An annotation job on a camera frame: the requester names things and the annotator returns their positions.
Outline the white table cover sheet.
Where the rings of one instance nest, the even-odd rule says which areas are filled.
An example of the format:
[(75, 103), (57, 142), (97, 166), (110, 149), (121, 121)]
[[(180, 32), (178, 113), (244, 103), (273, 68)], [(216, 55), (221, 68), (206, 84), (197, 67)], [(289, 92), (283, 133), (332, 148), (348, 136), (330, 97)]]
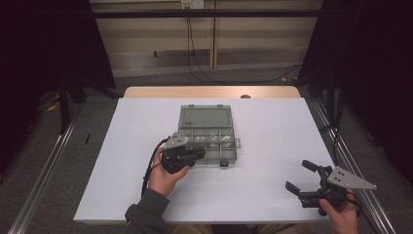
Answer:
[[(85, 223), (122, 223), (140, 199), (143, 177), (156, 145), (176, 131), (184, 98), (122, 98), (74, 215)], [(235, 224), (318, 222), (285, 189), (319, 188), (319, 176), (302, 167), (332, 160), (302, 98), (228, 98), (241, 142), (228, 168), (197, 165), (169, 195), (168, 223)]]

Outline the black metal stand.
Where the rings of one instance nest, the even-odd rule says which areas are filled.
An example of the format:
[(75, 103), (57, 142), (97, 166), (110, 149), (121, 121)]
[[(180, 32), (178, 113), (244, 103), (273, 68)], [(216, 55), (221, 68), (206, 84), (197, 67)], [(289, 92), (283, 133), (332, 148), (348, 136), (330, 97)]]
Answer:
[(58, 94), (59, 94), (60, 120), (61, 120), (60, 133), (63, 134), (70, 124), (67, 90), (66, 90), (63, 78), (60, 78), (58, 82)]

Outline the white wall outlet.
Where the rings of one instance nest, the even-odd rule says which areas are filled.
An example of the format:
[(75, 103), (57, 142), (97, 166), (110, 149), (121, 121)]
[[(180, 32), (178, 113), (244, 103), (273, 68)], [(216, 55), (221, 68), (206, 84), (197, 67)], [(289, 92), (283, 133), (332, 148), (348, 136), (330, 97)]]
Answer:
[(181, 0), (181, 8), (184, 10), (201, 10), (204, 7), (204, 0)]

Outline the yellow floor object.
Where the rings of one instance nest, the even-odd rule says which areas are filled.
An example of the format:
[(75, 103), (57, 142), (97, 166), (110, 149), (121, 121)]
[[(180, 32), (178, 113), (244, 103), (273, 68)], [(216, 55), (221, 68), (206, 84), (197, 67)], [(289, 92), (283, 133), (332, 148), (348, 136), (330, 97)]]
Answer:
[(46, 111), (47, 112), (54, 111), (58, 107), (59, 101), (60, 101), (60, 95), (57, 94), (56, 97), (54, 98), (53, 102), (50, 104), (50, 106), (46, 108)]

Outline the black curtain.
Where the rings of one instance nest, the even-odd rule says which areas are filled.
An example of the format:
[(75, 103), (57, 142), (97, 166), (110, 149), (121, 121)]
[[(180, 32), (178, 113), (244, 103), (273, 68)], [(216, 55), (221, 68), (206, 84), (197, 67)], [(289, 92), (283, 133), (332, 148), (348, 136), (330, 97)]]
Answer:
[(322, 0), (299, 79), (333, 83), (413, 186), (413, 0)]
[(65, 87), (113, 88), (90, 0), (0, 0), (0, 171), (13, 160), (40, 97)]

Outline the black horizontal frame bar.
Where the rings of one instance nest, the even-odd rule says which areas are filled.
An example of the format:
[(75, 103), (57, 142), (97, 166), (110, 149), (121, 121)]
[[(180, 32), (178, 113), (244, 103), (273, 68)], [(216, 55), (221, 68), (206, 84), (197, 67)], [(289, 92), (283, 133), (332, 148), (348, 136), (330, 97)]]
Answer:
[(151, 10), (151, 11), (93, 11), (96, 19), (149, 18), (315, 18), (322, 10)]

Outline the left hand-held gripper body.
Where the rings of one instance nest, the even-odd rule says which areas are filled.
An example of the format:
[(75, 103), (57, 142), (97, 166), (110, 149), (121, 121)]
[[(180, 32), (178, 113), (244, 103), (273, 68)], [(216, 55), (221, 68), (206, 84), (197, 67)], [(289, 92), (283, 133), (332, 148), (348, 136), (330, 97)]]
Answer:
[(195, 162), (196, 155), (186, 149), (185, 138), (180, 133), (173, 133), (163, 149), (161, 163), (164, 169), (175, 174), (186, 166), (193, 167)]

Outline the aluminium floor rail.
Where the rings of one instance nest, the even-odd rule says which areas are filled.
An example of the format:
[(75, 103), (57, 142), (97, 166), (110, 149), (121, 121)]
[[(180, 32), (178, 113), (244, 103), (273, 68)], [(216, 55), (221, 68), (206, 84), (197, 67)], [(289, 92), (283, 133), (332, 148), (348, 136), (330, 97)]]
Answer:
[(58, 161), (63, 154), (68, 141), (70, 140), (82, 109), (83, 105), (78, 104), (70, 112), (72, 119), (69, 121), (66, 129), (58, 136), (54, 148), (50, 153), (41, 174), (38, 176), (36, 183), (30, 191), (30, 194), (25, 199), (17, 217), (8, 231), (8, 234), (25, 234), (31, 219), (33, 218), (39, 203), (44, 196), (46, 188), (49, 185), (56, 165), (58, 164)]
[[(322, 121), (321, 133), (328, 133), (330, 137), (330, 156), (333, 163), (347, 169), (356, 176), (371, 181), (369, 177), (365, 177), (363, 170), (355, 159), (354, 154), (340, 135), (340, 131), (338, 131), (328, 119), (327, 108), (322, 101), (319, 99), (313, 99), (313, 107), (317, 111), (318, 118)], [(358, 198), (363, 203), (364, 213), (371, 216), (371, 218), (367, 220), (367, 224), (374, 229), (374, 233), (396, 234), (384, 207), (376, 196), (376, 192), (377, 190), (362, 189), (357, 192)]]

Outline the wooden table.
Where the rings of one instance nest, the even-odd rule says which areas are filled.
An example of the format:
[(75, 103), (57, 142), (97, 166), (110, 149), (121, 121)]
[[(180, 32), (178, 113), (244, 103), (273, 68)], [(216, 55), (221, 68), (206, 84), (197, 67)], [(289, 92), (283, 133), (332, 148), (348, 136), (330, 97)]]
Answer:
[(125, 98), (300, 98), (292, 86), (129, 87)]

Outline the person's leg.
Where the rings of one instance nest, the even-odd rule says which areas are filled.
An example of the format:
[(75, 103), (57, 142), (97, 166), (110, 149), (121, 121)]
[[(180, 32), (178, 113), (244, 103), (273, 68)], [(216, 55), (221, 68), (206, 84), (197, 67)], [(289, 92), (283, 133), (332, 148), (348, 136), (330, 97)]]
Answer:
[(270, 223), (259, 224), (258, 234), (318, 234), (318, 228), (312, 223)]
[(169, 225), (166, 234), (213, 234), (213, 229), (206, 224)]

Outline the wooden wall post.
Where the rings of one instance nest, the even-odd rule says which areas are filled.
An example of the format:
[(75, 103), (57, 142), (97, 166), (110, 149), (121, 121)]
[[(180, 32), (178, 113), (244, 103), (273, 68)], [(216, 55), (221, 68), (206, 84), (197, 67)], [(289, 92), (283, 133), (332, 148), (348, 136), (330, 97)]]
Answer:
[[(210, 0), (212, 10), (217, 10), (218, 0)], [(210, 38), (210, 70), (215, 70), (217, 67), (217, 18), (212, 18), (211, 23), (211, 38)]]

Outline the clear grey compartment storage box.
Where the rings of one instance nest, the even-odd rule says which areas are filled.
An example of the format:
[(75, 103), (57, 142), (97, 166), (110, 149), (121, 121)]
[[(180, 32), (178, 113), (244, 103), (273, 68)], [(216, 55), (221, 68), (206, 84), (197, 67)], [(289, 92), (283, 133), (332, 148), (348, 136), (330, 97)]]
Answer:
[[(229, 167), (238, 159), (238, 139), (230, 105), (182, 105), (178, 132), (185, 138), (188, 148), (205, 149), (206, 155), (203, 160), (197, 161), (198, 164)], [(226, 135), (231, 136), (230, 141), (222, 141)], [(218, 147), (210, 148), (211, 143), (216, 143)]]

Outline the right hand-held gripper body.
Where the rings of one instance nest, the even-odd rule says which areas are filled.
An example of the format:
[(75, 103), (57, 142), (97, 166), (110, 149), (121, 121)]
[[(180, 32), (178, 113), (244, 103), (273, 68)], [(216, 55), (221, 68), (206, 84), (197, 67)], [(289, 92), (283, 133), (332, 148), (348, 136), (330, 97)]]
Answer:
[(375, 190), (377, 186), (340, 167), (319, 166), (320, 188), (313, 192), (301, 192), (298, 196), (303, 208), (318, 208), (319, 214), (326, 216), (319, 200), (325, 199), (333, 208), (340, 208), (347, 200), (348, 189)]

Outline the person's right leg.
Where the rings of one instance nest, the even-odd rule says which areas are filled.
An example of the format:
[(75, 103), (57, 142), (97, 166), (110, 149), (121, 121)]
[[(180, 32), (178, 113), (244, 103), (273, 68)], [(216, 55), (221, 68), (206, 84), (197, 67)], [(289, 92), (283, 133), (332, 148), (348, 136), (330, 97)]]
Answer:
[(318, 228), (312, 223), (270, 223), (259, 224), (258, 234), (318, 234)]

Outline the person's left leg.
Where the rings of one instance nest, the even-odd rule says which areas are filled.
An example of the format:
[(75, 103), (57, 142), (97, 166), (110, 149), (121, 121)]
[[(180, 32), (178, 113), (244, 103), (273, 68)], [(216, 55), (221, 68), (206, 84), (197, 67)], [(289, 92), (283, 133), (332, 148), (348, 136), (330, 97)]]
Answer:
[(206, 224), (169, 225), (166, 234), (213, 234), (213, 229)]

